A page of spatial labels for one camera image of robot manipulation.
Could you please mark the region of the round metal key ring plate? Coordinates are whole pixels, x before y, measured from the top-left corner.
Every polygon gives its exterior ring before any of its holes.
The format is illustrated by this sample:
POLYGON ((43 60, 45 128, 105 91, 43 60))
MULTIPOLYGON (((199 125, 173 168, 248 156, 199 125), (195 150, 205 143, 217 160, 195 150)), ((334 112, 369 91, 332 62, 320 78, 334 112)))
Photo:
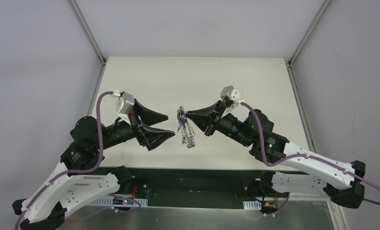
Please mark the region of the round metal key ring plate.
POLYGON ((179 117, 185 117, 187 122, 183 125, 183 127, 179 130, 182 136, 182 145, 186 145, 188 149, 195 147, 195 133, 192 127, 190 127, 188 119, 186 117, 186 112, 184 111, 184 107, 180 106, 177 110, 177 119, 179 117))

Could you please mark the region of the blue key tag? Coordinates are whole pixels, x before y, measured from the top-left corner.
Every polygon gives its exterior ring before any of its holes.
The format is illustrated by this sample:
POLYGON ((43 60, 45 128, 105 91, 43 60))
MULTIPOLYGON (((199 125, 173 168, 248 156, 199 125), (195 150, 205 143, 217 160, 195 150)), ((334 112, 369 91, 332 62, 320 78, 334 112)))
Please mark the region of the blue key tag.
POLYGON ((181 126, 183 126, 183 125, 187 122, 187 120, 186 120, 185 117, 179 117, 178 121, 179 121, 179 124, 180 124, 181 126))

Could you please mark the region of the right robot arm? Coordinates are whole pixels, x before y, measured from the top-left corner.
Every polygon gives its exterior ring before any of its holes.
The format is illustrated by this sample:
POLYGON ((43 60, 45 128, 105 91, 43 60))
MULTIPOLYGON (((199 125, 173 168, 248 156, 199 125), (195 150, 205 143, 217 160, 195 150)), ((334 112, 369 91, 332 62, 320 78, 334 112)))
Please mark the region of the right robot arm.
POLYGON ((275 192, 326 195, 339 206, 359 208, 365 200, 365 187, 360 180, 365 175, 365 163, 340 162, 305 150, 274 133, 274 123, 244 102, 240 102, 240 106, 249 109, 249 114, 241 122, 228 112, 234 104, 226 99, 203 109, 186 111, 184 115, 208 137, 218 131, 250 147, 249 154, 268 167, 284 165, 304 173, 294 178, 285 173, 269 172, 267 179, 261 179, 258 184, 262 195, 271 196, 275 192))

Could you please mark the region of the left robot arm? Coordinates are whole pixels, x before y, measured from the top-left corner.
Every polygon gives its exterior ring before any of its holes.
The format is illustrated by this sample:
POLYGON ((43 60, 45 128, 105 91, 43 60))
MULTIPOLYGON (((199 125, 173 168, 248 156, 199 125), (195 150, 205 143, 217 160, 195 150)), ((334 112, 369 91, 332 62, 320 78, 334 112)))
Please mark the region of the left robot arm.
POLYGON ((174 136, 174 132, 155 127, 168 116, 150 110, 136 99, 119 98, 117 118, 105 126, 99 117, 85 116, 77 121, 70 134, 72 143, 60 156, 55 169, 29 198, 13 202, 18 216, 15 229, 55 230, 77 210, 92 201, 119 191, 132 190, 133 177, 125 166, 119 166, 86 187, 71 188, 99 168, 103 151, 136 139, 140 146, 153 150, 174 136))

